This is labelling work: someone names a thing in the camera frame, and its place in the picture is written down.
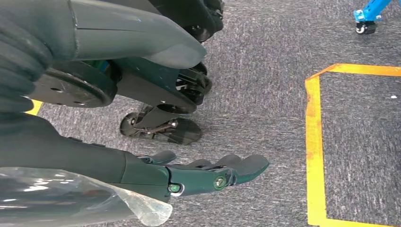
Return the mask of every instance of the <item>yellow tape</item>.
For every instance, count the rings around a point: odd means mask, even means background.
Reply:
[[[321,227],[390,227],[378,224],[368,224],[354,221],[343,221],[335,219],[326,219]]]
[[[333,67],[328,71],[350,73],[350,74],[401,77],[401,67],[391,67],[391,66],[336,64],[335,67]]]
[[[26,112],[27,114],[37,115],[39,113],[40,108],[42,107],[42,102],[32,100],[34,102],[34,107],[32,110]]]
[[[305,120],[308,223],[318,225],[326,219],[319,77],[307,80],[305,86],[308,95]]]
[[[320,101],[320,75],[325,72],[401,77],[401,67],[334,64],[306,79],[305,87],[308,95],[305,113],[308,224],[320,227],[391,227],[327,219]]]

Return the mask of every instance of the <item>dark green robot hand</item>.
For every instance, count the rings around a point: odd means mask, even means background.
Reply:
[[[237,155],[227,155],[215,164],[199,159],[187,165],[168,165],[176,159],[170,151],[154,156],[137,156],[150,165],[164,166],[170,173],[168,191],[172,196],[186,196],[221,191],[228,186],[249,182],[259,176],[269,166],[262,155],[251,155],[241,159]]]

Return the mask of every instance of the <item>clear plastic sheet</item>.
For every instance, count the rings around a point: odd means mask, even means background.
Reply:
[[[138,218],[166,222],[172,206],[54,169],[0,167],[0,227],[75,227]]]

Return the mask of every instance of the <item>blue stand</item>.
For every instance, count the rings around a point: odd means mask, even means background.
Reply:
[[[390,4],[391,0],[370,0],[364,9],[354,11],[358,34],[371,34],[376,31],[375,21],[380,21],[380,13]]]

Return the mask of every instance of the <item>screw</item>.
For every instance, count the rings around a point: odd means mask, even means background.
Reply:
[[[192,26],[192,30],[193,30],[193,31],[196,31],[196,30],[199,30],[199,29],[201,29],[201,27],[200,27],[199,25],[197,25],[197,26]]]
[[[171,184],[168,186],[168,191],[172,192],[172,193],[177,193],[181,190],[181,187],[179,185],[176,184]]]
[[[177,125],[178,125],[177,120],[172,120],[172,121],[170,121],[170,125],[171,125],[171,127],[173,127],[173,128],[177,127]]]
[[[216,180],[214,181],[214,187],[217,190],[221,190],[226,186],[226,179],[224,177],[219,176],[218,178],[216,178]]]

